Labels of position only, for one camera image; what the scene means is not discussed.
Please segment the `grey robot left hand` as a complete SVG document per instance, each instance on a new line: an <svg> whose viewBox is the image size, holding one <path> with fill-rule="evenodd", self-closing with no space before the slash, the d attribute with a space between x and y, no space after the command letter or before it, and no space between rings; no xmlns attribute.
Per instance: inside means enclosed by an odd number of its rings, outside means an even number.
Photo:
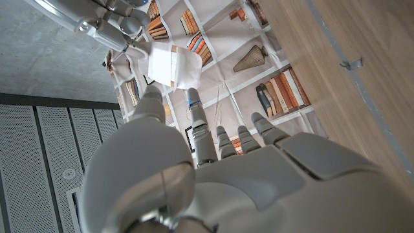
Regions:
<svg viewBox="0 0 414 233"><path fill-rule="evenodd" d="M188 91L195 151L166 125L162 94L145 90L132 120L94 154L79 198L82 232L412 232L413 199L376 164L310 133L288 135L252 115L238 154L212 136Z"/></svg>

